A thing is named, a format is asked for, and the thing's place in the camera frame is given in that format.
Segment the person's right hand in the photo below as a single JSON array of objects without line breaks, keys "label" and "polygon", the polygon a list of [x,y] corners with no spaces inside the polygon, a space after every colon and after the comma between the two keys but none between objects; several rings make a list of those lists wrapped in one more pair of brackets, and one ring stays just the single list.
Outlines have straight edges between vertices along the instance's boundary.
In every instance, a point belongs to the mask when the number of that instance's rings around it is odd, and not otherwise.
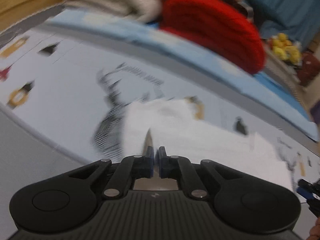
[{"label": "person's right hand", "polygon": [[309,233],[310,235],[306,240],[320,240],[320,217],[317,218]]}]

